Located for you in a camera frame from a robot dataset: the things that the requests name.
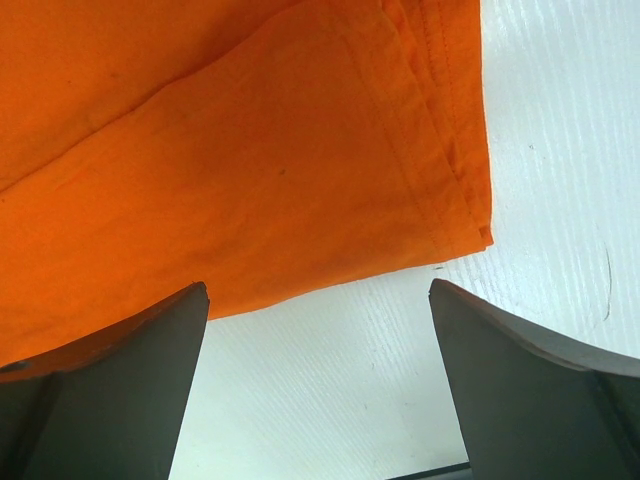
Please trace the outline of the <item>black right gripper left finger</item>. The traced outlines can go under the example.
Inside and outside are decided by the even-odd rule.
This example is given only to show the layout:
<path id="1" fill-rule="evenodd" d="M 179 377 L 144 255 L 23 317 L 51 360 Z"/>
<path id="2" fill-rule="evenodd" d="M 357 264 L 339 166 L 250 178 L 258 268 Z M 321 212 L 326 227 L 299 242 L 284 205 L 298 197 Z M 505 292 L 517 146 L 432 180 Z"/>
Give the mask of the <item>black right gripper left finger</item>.
<path id="1" fill-rule="evenodd" d="M 204 337 L 194 283 L 1 368 L 4 479 L 166 479 Z"/>

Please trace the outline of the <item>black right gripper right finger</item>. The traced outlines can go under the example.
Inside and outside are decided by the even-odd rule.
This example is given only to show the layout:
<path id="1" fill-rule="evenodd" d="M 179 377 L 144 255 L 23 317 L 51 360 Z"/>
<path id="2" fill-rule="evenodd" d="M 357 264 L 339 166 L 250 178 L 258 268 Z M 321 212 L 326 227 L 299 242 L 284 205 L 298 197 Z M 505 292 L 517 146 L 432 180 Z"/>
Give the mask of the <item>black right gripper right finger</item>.
<path id="1" fill-rule="evenodd" d="M 445 280 L 429 302 L 474 478 L 638 478 L 638 359 Z"/>

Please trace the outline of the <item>orange t shirt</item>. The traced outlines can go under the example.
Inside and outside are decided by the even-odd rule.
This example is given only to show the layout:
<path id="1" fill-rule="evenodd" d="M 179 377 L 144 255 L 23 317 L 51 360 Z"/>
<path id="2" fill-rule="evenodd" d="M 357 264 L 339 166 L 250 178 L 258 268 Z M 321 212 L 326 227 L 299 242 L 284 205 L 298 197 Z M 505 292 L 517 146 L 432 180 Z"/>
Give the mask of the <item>orange t shirt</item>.
<path id="1" fill-rule="evenodd" d="M 492 243 L 477 1 L 5 1 L 1 360 Z"/>

